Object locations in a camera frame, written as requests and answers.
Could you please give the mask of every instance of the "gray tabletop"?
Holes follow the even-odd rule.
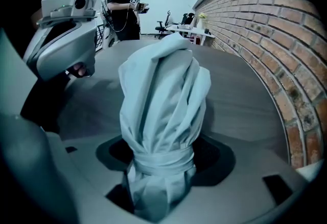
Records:
[[[120,132],[119,110],[124,96],[118,67],[133,52],[153,43],[157,41],[123,41],[100,51],[95,74],[70,82],[58,118],[63,140]],[[288,162],[281,118],[266,87],[248,64],[210,47],[192,44],[190,49],[200,65],[211,72],[202,131],[256,143]]]

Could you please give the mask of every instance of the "potted plant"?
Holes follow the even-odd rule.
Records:
[[[196,27],[199,28],[199,29],[203,29],[202,20],[206,19],[206,14],[205,13],[199,13],[198,18],[199,18],[199,22],[198,22]]]

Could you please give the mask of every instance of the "office chair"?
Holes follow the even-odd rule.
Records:
[[[191,24],[191,22],[193,21],[194,18],[194,13],[189,13],[188,18],[185,20],[185,24]]]
[[[185,24],[185,21],[186,21],[187,17],[188,17],[188,14],[187,13],[186,14],[183,14],[182,22],[180,22],[180,23],[173,22],[172,24]]]
[[[167,12],[167,18],[166,18],[166,22],[165,22],[165,27],[168,25],[169,16],[170,16],[170,11]],[[157,21],[157,22],[160,23],[160,26],[157,26],[155,29],[161,33],[159,35],[159,39],[160,39],[167,30],[165,29],[165,27],[162,26],[162,21]]]

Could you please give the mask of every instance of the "wrapped cloth bundle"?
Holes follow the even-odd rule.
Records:
[[[122,136],[133,150],[128,184],[134,213],[158,222],[184,198],[196,172],[209,71],[178,33],[146,46],[119,67]]]

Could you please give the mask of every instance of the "white desk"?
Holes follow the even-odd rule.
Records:
[[[193,27],[193,29],[188,30],[188,29],[180,29],[180,28],[177,28],[176,26],[170,26],[170,27],[167,27],[166,30],[167,31],[182,32],[183,37],[184,37],[185,33],[200,35],[201,36],[201,45],[204,44],[204,41],[205,41],[206,37],[215,38],[215,36],[212,35],[212,34],[205,34],[204,29],[198,29],[196,27]]]

